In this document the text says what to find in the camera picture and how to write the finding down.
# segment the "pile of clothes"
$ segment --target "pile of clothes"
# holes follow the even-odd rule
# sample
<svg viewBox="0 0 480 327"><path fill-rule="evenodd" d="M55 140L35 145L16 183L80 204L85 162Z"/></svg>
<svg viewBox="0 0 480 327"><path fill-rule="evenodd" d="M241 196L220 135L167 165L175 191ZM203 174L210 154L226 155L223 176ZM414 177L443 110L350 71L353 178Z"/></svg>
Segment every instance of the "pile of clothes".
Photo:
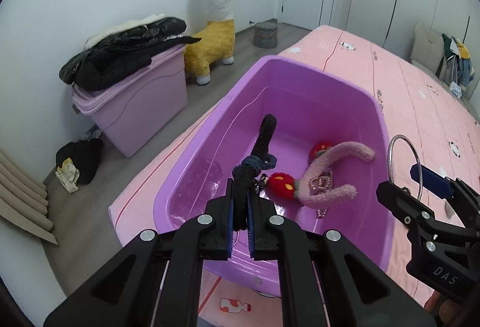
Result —
<svg viewBox="0 0 480 327"><path fill-rule="evenodd" d="M100 129L88 131L80 141L69 142L55 155L58 178L68 193L78 190L79 185L88 185L97 173L103 141Z"/></svg>
<svg viewBox="0 0 480 327"><path fill-rule="evenodd" d="M437 76L447 85L453 82L459 86L459 90L465 91L475 74L469 50L455 37L449 37L446 34L442 34L442 37L445 57L439 66Z"/></svg>
<svg viewBox="0 0 480 327"><path fill-rule="evenodd" d="M61 68L59 77L90 92L107 89L150 65L154 55L201 40L184 35L186 28L182 19L165 14L109 28L89 38L83 51Z"/></svg>

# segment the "gray cushion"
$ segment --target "gray cushion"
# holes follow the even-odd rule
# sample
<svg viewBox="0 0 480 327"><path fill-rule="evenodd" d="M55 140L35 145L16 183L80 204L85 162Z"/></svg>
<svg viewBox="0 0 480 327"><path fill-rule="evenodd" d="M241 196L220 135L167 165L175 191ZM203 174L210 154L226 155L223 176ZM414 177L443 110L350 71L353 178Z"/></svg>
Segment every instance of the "gray cushion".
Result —
<svg viewBox="0 0 480 327"><path fill-rule="evenodd" d="M410 59L415 60L435 74L442 58L442 36L426 29L423 23L419 22L415 26L415 39Z"/></svg>

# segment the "white wall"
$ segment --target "white wall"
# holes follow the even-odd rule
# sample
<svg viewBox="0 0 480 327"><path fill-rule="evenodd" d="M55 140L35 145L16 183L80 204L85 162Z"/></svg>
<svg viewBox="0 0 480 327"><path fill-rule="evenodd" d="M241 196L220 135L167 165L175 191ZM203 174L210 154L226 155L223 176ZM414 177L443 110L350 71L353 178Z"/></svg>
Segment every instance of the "white wall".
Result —
<svg viewBox="0 0 480 327"><path fill-rule="evenodd" d="M272 18L274 0L233 0L236 30ZM202 0L3 0L0 4L0 146L41 181L55 153L92 122L75 115L58 71L88 36L159 12L206 25Z"/></svg>
<svg viewBox="0 0 480 327"><path fill-rule="evenodd" d="M38 238L0 217L0 276L37 327L65 300Z"/></svg>

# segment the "alpaca hoof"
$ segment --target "alpaca hoof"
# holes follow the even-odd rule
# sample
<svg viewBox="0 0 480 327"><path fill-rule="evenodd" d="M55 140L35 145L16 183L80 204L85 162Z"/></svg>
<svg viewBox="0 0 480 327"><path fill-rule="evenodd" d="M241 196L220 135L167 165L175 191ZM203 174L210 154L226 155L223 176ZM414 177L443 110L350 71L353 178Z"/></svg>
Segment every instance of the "alpaca hoof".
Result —
<svg viewBox="0 0 480 327"><path fill-rule="evenodd" d="M233 64L234 61L235 61L235 59L233 58L233 56L230 56L229 58L223 58L222 59L223 64Z"/></svg>
<svg viewBox="0 0 480 327"><path fill-rule="evenodd" d="M204 84L207 84L210 82L210 74L206 75L206 76L197 76L197 84L199 84L200 86L203 86Z"/></svg>

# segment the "red crochet toy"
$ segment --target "red crochet toy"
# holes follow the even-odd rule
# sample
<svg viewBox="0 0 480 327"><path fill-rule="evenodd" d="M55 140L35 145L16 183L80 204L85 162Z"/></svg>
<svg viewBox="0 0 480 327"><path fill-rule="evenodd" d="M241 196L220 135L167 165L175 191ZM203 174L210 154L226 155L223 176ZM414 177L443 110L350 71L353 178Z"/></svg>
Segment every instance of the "red crochet toy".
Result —
<svg viewBox="0 0 480 327"><path fill-rule="evenodd" d="M320 142L314 145L308 154L308 163L313 162L321 154L324 154L329 148L332 148L332 145L329 142Z"/></svg>
<svg viewBox="0 0 480 327"><path fill-rule="evenodd" d="M285 173L274 173L268 177L268 189L274 192L277 196L287 199L294 199L295 180Z"/></svg>
<svg viewBox="0 0 480 327"><path fill-rule="evenodd" d="M359 142L342 142L327 147L326 143L319 143L312 149L310 153L316 157L299 180L289 174L274 173L268 178L267 188L279 197L296 198L302 205L313 209L325 209L334 201L353 199L357 189L348 184L334 188L332 172L328 169L338 160L349 156L371 162L375 152Z"/></svg>

